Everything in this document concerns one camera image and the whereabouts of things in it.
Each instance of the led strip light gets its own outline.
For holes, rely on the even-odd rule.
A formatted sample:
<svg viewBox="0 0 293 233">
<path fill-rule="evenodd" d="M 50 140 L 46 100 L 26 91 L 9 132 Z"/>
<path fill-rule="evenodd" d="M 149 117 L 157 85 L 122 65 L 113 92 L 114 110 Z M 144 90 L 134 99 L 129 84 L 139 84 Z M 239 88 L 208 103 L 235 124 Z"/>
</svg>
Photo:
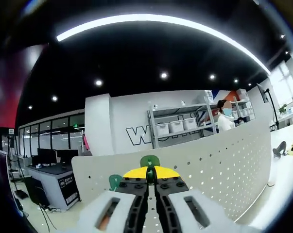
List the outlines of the led strip light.
<svg viewBox="0 0 293 233">
<path fill-rule="evenodd" d="M 92 29 L 92 28 L 96 28 L 96 27 L 100 27 L 100 26 L 104 26 L 108 24 L 113 24 L 113 23 L 132 22 L 132 21 L 155 21 L 155 22 L 172 23 L 172 24 L 178 24 L 178 25 L 182 25 L 182 26 L 186 26 L 186 27 L 190 27 L 190 28 L 194 28 L 194 29 L 206 32 L 238 48 L 240 51 L 242 51 L 243 53 L 247 54 L 250 58 L 252 58 L 260 67 L 262 67 L 268 75 L 271 74 L 269 69 L 255 55 L 253 55 L 249 50 L 247 50 L 244 46 L 237 43 L 235 40 L 200 23 L 195 23 L 186 19 L 176 18 L 171 16 L 161 16 L 161 15 L 151 15 L 151 14 L 132 14 L 132 15 L 106 17 L 106 18 L 101 18 L 98 20 L 81 24 L 75 28 L 72 28 L 64 33 L 59 34 L 56 38 L 58 41 L 62 41 L 69 38 L 70 36 L 81 33 L 88 29 Z"/>
</svg>

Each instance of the black ceiling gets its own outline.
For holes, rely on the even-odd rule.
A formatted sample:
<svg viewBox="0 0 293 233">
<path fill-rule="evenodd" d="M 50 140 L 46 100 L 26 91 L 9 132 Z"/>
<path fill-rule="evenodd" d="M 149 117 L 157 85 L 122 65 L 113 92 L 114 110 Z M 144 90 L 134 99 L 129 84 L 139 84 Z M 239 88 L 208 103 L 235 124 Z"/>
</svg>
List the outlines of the black ceiling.
<svg viewBox="0 0 293 233">
<path fill-rule="evenodd" d="M 285 40 L 252 1 L 49 1 L 12 33 L 8 51 L 48 43 L 27 82 L 17 125 L 81 109 L 85 97 L 143 92 L 246 88 L 264 71 L 251 58 L 209 34 L 159 22 L 126 22 L 98 27 L 56 42 L 59 33 L 97 18 L 130 13 L 181 17 L 236 40 L 269 69 L 285 59 Z M 161 72 L 168 72 L 166 81 Z M 209 75 L 214 73 L 216 80 Z M 98 88 L 94 80 L 104 84 Z M 51 102 L 57 95 L 59 101 Z"/>
</svg>

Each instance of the face mask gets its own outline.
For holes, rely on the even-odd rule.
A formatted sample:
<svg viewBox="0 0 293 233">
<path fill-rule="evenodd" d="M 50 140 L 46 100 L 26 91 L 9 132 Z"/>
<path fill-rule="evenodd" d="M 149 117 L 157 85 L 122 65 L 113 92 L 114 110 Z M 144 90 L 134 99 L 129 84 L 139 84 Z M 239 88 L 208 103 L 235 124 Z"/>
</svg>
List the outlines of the face mask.
<svg viewBox="0 0 293 233">
<path fill-rule="evenodd" d="M 231 108 L 224 108 L 223 112 L 226 116 L 230 116 L 232 114 L 232 109 Z"/>
</svg>

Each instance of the ceiling light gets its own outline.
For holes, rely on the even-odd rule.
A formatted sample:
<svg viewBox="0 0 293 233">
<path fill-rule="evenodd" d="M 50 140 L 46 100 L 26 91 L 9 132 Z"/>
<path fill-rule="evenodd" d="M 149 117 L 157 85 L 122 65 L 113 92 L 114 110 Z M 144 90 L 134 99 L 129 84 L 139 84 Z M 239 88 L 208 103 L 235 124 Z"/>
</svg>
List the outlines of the ceiling light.
<svg viewBox="0 0 293 233">
<path fill-rule="evenodd" d="M 58 97 L 57 97 L 57 96 L 53 96 L 53 97 L 52 97 L 52 101 L 53 101 L 53 102 L 57 102 L 57 101 L 58 101 Z"/>
<path fill-rule="evenodd" d="M 96 81 L 96 86 L 102 86 L 102 84 L 103 84 L 102 80 L 97 80 Z"/>
<path fill-rule="evenodd" d="M 162 73 L 161 75 L 160 75 L 160 77 L 162 78 L 162 79 L 166 79 L 167 78 L 167 73 Z"/>
<path fill-rule="evenodd" d="M 81 33 L 83 31 L 86 31 L 92 28 L 96 28 L 96 27 L 100 27 L 100 26 L 104 26 L 108 24 L 113 24 L 113 23 L 132 22 L 132 21 L 156 21 L 156 22 L 172 23 L 172 24 L 182 25 L 182 26 L 186 26 L 186 27 L 190 27 L 190 28 L 194 28 L 194 29 L 206 32 L 238 48 L 240 51 L 244 52 L 249 57 L 251 57 L 259 66 L 261 66 L 268 75 L 271 74 L 269 69 L 254 54 L 252 54 L 245 47 L 237 43 L 235 40 L 200 23 L 195 23 L 193 21 L 189 21 L 182 18 L 171 17 L 171 16 L 161 16 L 161 15 L 151 15 L 151 14 L 132 14 L 132 15 L 106 17 L 106 18 L 101 18 L 101 19 L 97 19 L 94 21 L 81 24 L 75 28 L 72 28 L 64 33 L 59 34 L 56 38 L 58 41 L 62 41 L 62 40 L 65 40 L 66 38 L 69 38 L 70 36 L 73 36 L 75 34 Z"/>
</svg>

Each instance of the perforated white partition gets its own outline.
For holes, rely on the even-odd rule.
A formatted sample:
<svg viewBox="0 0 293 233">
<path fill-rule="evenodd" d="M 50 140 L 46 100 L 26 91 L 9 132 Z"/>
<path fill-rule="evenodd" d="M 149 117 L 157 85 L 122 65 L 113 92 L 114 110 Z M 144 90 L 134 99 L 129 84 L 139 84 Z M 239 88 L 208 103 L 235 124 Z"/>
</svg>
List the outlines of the perforated white partition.
<svg viewBox="0 0 293 233">
<path fill-rule="evenodd" d="M 258 197 L 268 182 L 271 139 L 267 122 L 253 120 L 232 130 L 171 147 L 129 154 L 74 157 L 73 172 L 81 199 L 89 203 L 110 188 L 112 174 L 138 168 L 145 155 L 155 155 L 160 165 L 173 168 L 189 189 L 198 188 L 236 220 Z M 145 232 L 160 225 L 150 188 Z"/>
</svg>

